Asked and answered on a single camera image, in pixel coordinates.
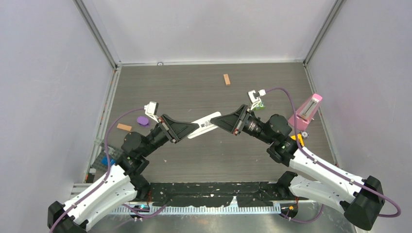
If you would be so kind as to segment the small white remote control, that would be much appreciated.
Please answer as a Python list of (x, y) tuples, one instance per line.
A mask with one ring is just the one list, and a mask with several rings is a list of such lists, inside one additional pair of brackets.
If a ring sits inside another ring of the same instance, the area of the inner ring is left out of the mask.
[(199, 125), (199, 128), (196, 129), (195, 131), (193, 131), (192, 133), (190, 133), (190, 134), (187, 136), (187, 138), (188, 138), (188, 139), (193, 139), (193, 138), (198, 137), (198, 136), (201, 136), (201, 135), (203, 135), (203, 134), (205, 134), (205, 133), (207, 133), (207, 132), (210, 132), (210, 131), (212, 131), (212, 130), (214, 130), (214, 129), (217, 129), (218, 126), (216, 126), (215, 124), (211, 123), (210, 120), (211, 120), (212, 118), (219, 117), (219, 116), (221, 116), (221, 115), (222, 115), (222, 114), (221, 114), (220, 112), (214, 112), (214, 113), (212, 113), (212, 114), (210, 114), (210, 115), (207, 115), (207, 116), (205, 116), (205, 117), (203, 117), (203, 118), (200, 118), (200, 119), (194, 121), (193, 123), (198, 124), (198, 125)]

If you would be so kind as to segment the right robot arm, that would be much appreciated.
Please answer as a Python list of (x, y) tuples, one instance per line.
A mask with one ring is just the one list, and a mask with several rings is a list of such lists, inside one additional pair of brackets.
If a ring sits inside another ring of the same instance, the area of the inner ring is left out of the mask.
[(310, 181), (286, 171), (278, 180), (277, 192), (281, 198), (314, 200), (337, 210), (358, 228), (372, 229), (385, 203), (379, 196), (383, 193), (380, 180), (373, 176), (364, 179), (316, 156), (289, 136), (292, 129), (284, 116), (274, 114), (262, 122), (243, 104), (231, 114), (212, 118), (211, 123), (231, 134), (246, 133), (269, 144), (267, 153), (275, 162), (315, 179)]

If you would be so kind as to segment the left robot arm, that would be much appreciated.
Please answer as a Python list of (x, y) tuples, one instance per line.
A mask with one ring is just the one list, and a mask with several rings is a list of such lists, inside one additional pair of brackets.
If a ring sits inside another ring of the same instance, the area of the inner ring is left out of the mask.
[(104, 176), (82, 193), (64, 203), (55, 201), (48, 208), (47, 225), (51, 233), (86, 233), (103, 217), (133, 199), (145, 200), (149, 183), (142, 176), (146, 159), (167, 142), (177, 143), (199, 128), (197, 123), (179, 122), (163, 114), (144, 136), (129, 132), (122, 154)]

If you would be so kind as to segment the green monster cube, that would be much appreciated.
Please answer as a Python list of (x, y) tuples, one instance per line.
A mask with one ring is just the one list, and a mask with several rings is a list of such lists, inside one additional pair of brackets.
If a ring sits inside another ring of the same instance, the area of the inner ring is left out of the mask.
[(259, 111), (265, 109), (265, 104), (263, 102), (256, 102), (253, 103), (251, 110), (252, 111)]

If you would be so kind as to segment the purple round disc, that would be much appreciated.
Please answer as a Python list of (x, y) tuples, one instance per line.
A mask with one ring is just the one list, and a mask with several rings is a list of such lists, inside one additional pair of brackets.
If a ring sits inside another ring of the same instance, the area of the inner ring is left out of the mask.
[(147, 117), (139, 116), (139, 117), (137, 117), (137, 123), (138, 123), (140, 126), (147, 127), (147, 126), (149, 126), (150, 121), (149, 121), (149, 119), (148, 119)]

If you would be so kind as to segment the small wooden block left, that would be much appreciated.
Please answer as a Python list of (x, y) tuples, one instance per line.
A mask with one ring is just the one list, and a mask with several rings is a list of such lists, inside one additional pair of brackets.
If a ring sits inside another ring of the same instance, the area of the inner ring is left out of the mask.
[(130, 132), (130, 131), (132, 130), (132, 126), (118, 123), (118, 124), (117, 124), (117, 129)]

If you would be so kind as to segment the grey lego baseplate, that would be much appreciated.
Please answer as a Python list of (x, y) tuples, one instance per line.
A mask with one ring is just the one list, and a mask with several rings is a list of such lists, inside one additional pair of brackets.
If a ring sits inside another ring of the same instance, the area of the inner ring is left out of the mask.
[[(103, 144), (100, 145), (100, 149), (98, 152), (99, 153), (97, 157), (91, 164), (91, 168), (96, 169), (100, 172), (107, 172), (108, 161), (106, 157), (105, 147)], [(110, 165), (113, 165), (116, 162), (116, 160), (121, 156), (122, 150), (119, 148), (108, 146), (108, 153), (110, 157)]]

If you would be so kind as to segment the pink metronome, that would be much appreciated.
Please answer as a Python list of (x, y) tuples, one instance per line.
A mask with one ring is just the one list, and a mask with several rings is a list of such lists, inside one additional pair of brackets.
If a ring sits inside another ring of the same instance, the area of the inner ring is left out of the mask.
[(295, 117), (292, 115), (288, 123), (296, 127), (299, 131), (305, 131), (308, 125), (311, 123), (313, 116), (318, 111), (323, 97), (318, 94), (310, 96), (297, 110), (296, 110), (296, 123)]

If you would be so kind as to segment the small round poker chip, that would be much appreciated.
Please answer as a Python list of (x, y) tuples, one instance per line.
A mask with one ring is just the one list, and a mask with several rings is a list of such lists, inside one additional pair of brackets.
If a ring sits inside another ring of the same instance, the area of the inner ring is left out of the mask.
[(308, 138), (309, 134), (305, 131), (302, 131), (301, 136), (302, 136), (303, 139), (306, 139), (306, 138)]

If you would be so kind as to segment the blue lego brick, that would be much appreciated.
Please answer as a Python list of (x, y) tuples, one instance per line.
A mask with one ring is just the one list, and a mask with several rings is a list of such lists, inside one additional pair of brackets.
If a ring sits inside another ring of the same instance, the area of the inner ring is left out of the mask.
[(112, 166), (114, 163), (115, 163), (115, 160), (112, 159), (112, 158), (110, 158), (110, 160), (108, 160), (106, 157), (104, 157), (101, 160), (101, 164), (104, 165), (104, 166)]

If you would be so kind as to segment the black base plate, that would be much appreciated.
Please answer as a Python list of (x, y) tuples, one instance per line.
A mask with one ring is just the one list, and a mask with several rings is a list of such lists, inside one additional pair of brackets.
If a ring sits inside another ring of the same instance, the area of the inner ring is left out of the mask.
[(274, 201), (303, 200), (275, 182), (151, 183), (151, 201), (156, 206), (269, 207)]

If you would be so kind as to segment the yellow triangle frame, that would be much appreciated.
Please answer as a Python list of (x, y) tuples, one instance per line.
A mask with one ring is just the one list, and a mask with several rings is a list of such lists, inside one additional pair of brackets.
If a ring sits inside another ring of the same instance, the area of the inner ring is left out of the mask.
[(299, 143), (300, 143), (300, 145), (301, 145), (302, 147), (305, 146), (303, 137), (302, 137), (302, 135), (301, 135), (300, 133), (299, 133), (297, 136), (296, 136), (296, 135), (292, 135), (292, 136), (291, 136), (291, 139), (293, 139), (293, 140), (295, 140), (295, 141), (298, 140)]

